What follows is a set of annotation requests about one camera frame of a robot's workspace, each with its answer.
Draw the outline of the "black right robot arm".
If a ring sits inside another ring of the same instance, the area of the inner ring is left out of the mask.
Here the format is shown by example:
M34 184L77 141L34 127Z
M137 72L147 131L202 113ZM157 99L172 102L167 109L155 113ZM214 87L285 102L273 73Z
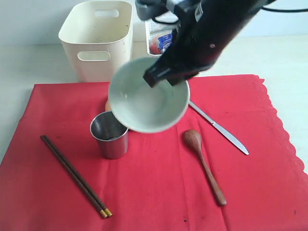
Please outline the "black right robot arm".
M210 69L224 48L260 11L304 13L307 9L268 8L270 0L137 0L140 20L167 12L177 16L173 22L172 43L149 67L144 80L150 87L166 79L172 86Z

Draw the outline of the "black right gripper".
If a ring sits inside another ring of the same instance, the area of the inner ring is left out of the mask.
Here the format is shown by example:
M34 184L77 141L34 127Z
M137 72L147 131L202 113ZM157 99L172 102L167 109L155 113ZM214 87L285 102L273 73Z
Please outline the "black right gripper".
M151 88L165 79L175 86L210 69L254 16L253 4L199 4L187 11L172 44L143 79Z

